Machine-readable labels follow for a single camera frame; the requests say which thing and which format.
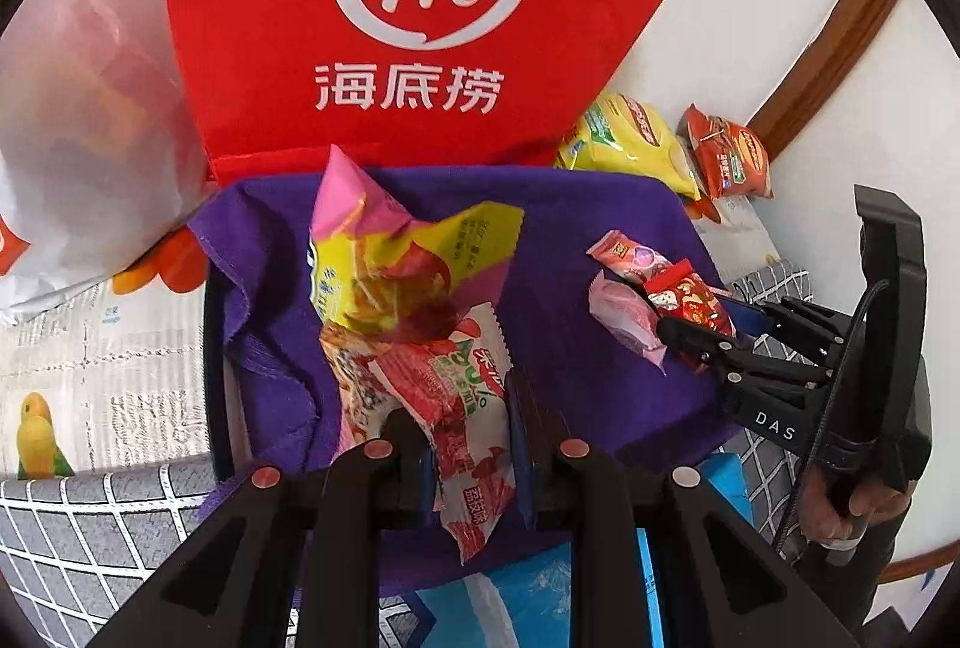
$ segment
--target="chinese characters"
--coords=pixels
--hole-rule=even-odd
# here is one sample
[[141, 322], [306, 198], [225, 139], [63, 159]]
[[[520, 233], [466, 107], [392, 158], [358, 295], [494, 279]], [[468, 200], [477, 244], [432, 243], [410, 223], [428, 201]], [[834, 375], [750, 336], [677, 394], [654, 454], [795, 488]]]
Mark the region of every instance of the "chinese characters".
[[376, 103], [381, 109], [432, 109], [436, 97], [436, 105], [443, 111], [456, 107], [469, 112], [478, 107], [486, 115], [496, 105], [504, 79], [500, 71], [457, 66], [445, 76], [443, 66], [395, 63], [386, 71], [386, 87], [383, 98], [379, 98], [376, 63], [334, 63], [333, 71], [330, 66], [314, 69], [314, 82], [319, 86], [318, 111], [327, 108], [331, 100], [335, 106], [359, 106], [364, 110]]

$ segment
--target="yellow bird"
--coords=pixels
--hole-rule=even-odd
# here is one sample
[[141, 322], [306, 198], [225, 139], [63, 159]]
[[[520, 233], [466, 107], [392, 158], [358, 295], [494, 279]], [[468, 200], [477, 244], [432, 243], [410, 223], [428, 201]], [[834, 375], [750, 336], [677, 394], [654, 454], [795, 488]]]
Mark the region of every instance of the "yellow bird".
[[20, 405], [20, 428], [16, 430], [16, 452], [20, 454], [20, 480], [73, 474], [70, 464], [56, 446], [50, 406], [40, 394], [27, 394]]

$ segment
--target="white wall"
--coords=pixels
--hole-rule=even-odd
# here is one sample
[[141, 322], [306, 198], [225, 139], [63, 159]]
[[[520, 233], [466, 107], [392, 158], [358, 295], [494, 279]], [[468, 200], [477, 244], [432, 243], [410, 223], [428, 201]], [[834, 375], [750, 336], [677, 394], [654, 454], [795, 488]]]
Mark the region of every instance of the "white wall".
[[611, 85], [675, 125], [695, 100], [746, 122], [837, 0], [664, 0]]
[[851, 312], [864, 290], [853, 183], [897, 193], [923, 218], [923, 355], [934, 451], [901, 532], [906, 558], [960, 536], [960, 59], [923, 0], [900, 0], [866, 55], [773, 164], [757, 211], [783, 255], [810, 269], [820, 303]]

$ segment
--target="orange flower print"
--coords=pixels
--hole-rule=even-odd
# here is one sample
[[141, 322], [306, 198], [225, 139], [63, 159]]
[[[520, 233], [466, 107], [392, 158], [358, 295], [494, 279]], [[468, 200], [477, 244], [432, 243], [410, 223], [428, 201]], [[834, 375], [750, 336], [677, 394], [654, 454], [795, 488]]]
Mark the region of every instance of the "orange flower print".
[[197, 290], [206, 279], [206, 256], [197, 237], [186, 226], [167, 234], [128, 269], [113, 276], [113, 292], [140, 290], [157, 274], [174, 293]]
[[0, 277], [13, 268], [16, 259], [23, 255], [27, 247], [30, 247], [30, 242], [24, 242], [0, 218]]

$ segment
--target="purple towel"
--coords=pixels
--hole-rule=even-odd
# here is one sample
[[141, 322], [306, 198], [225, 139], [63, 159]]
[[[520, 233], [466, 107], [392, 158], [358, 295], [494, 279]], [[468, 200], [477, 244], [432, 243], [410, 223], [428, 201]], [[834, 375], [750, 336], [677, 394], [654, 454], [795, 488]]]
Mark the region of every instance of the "purple towel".
[[[716, 269], [677, 196], [659, 181], [611, 173], [470, 167], [373, 170], [414, 217], [438, 221], [491, 199], [526, 211], [517, 255], [497, 308], [515, 364], [539, 400], [557, 407], [577, 437], [655, 469], [694, 463], [731, 435], [716, 387], [669, 355], [667, 376], [621, 346], [587, 309], [600, 265], [586, 250], [611, 228], [689, 258], [719, 285]], [[219, 193], [191, 227], [232, 282], [224, 351], [236, 365], [258, 460], [287, 472], [325, 466], [336, 446], [340, 401], [320, 350], [309, 301], [307, 229], [318, 175], [248, 179]], [[211, 499], [223, 499], [218, 490]], [[559, 541], [527, 531], [514, 507], [465, 568], [443, 529], [384, 533], [381, 593], [429, 589], [497, 568]]]

